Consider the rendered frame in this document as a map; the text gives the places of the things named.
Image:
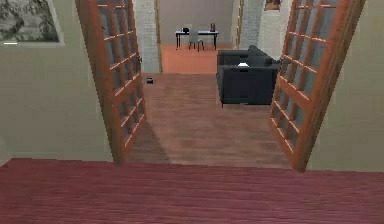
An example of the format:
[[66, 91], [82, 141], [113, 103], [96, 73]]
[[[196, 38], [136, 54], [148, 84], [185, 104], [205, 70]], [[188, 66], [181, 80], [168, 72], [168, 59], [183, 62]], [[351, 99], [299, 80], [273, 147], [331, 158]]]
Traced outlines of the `black desk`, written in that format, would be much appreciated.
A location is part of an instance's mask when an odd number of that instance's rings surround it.
[[[214, 50], [217, 49], [217, 37], [218, 35], [220, 34], [218, 31], [197, 31], [198, 32], [198, 35], [200, 36], [212, 36], [213, 37], [213, 46], [214, 46]], [[182, 30], [177, 30], [175, 31], [175, 37], [176, 37], [176, 49], [178, 49], [179, 47], [181, 47], [181, 37], [182, 36], [188, 36], [189, 35], [189, 32], [184, 32]]]

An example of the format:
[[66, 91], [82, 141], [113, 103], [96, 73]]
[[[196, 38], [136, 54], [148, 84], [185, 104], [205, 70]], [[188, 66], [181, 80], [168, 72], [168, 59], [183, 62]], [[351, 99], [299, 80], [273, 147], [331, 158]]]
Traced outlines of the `brown framed wall picture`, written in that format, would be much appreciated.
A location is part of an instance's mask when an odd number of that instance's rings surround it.
[[264, 10], [279, 10], [281, 6], [281, 0], [265, 0]]

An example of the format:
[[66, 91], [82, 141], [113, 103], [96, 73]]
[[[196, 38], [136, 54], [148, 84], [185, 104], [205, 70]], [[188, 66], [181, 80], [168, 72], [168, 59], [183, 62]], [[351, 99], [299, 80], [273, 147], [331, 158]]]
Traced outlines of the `brown glazed room door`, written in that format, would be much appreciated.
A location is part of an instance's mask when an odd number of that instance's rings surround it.
[[146, 109], [132, 0], [75, 0], [113, 161], [124, 162]]
[[292, 2], [269, 123], [296, 171], [306, 170], [365, 2]]

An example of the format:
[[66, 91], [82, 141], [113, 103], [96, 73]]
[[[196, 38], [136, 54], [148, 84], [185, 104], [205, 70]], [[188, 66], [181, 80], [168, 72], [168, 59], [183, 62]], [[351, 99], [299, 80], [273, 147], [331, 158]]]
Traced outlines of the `grey chair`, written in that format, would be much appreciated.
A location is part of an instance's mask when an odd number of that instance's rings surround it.
[[204, 42], [199, 38], [198, 31], [195, 29], [189, 31], [188, 49], [191, 48], [197, 49], [198, 51], [204, 49]]

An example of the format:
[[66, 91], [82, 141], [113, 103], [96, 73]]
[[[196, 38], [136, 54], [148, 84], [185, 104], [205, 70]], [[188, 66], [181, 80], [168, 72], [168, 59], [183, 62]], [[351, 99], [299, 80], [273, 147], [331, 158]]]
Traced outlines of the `grey framed wall picture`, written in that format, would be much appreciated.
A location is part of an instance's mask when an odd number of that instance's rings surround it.
[[52, 0], [0, 0], [0, 43], [25, 47], [64, 46]]

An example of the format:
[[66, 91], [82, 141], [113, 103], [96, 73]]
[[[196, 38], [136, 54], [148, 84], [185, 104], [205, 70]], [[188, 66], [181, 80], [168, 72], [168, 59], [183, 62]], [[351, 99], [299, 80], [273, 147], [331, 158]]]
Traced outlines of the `black sofa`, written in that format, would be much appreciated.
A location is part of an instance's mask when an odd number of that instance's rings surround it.
[[[238, 67], [245, 62], [248, 68]], [[245, 50], [219, 50], [217, 86], [221, 104], [270, 105], [281, 60], [250, 45]]]

